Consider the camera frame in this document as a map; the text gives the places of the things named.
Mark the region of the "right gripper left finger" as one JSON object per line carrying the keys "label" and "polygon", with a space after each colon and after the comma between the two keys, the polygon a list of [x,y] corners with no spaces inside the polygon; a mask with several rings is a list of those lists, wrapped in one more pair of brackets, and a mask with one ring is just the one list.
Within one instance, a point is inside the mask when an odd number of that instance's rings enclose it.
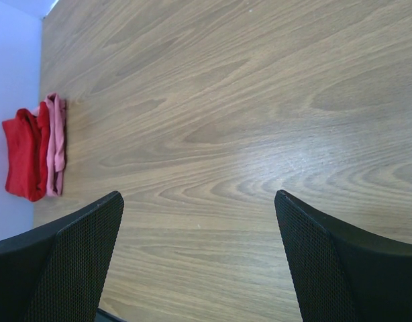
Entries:
{"label": "right gripper left finger", "polygon": [[0,241],[0,321],[94,321],[123,215],[113,191]]}

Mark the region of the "red t-shirt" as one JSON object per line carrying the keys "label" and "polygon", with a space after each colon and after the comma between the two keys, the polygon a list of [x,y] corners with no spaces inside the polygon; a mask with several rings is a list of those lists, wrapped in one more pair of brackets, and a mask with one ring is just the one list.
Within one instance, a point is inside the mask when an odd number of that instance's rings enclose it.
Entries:
{"label": "red t-shirt", "polygon": [[8,171],[5,190],[31,202],[46,194],[50,117],[45,102],[35,111],[17,110],[2,122],[7,142]]}

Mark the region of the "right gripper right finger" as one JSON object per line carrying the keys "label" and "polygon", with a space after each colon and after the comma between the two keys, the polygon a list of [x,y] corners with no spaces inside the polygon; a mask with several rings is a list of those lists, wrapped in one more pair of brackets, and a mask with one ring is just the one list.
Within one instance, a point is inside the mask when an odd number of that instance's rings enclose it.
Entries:
{"label": "right gripper right finger", "polygon": [[412,244],[274,198],[303,321],[412,321]]}

